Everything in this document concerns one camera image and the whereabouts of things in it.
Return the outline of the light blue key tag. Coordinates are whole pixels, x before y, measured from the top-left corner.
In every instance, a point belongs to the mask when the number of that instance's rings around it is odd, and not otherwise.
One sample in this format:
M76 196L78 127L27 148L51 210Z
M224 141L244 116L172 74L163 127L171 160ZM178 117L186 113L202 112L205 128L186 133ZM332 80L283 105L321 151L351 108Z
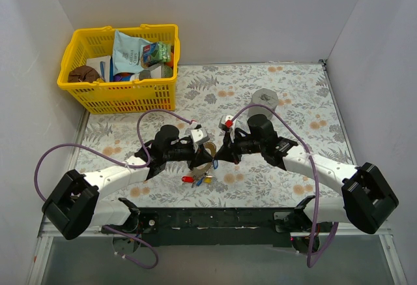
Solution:
M197 187L199 187L199 186L202 184L202 182L204 181L204 179L205 179L205 178L204 178L204 177L202 177L200 180L198 180L198 181L196 182L196 184L195 184L195 185L196 185Z

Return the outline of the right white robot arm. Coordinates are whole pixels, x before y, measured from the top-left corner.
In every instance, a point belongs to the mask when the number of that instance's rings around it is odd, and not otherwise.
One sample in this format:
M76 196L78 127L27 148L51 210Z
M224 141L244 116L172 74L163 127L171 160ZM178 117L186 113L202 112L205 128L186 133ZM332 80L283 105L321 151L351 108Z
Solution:
M350 223L364 233L373 234L399 205L387 180L376 165L344 164L321 155L309 154L298 142L278 136L272 122L262 114L248 119L250 131L235 126L232 117L222 117L219 128L225 132L223 145L215 159L239 164L243 155L259 153L271 166L297 173L337 192L336 198L314 196L303 199L288 215L302 231L322 222Z

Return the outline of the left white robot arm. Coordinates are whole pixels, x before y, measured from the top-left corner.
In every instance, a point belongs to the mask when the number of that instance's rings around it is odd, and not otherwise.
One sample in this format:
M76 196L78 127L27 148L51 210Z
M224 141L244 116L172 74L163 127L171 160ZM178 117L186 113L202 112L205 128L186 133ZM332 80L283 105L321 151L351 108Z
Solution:
M167 162L181 162L194 169L212 162L204 144L207 131L197 125L180 138L173 125L164 125L154 139L122 164L79 173L66 172L44 202L42 212L67 240L91 226L110 226L131 233L139 226L139 208L126 198L107 197L131 184L147 181L165 170Z

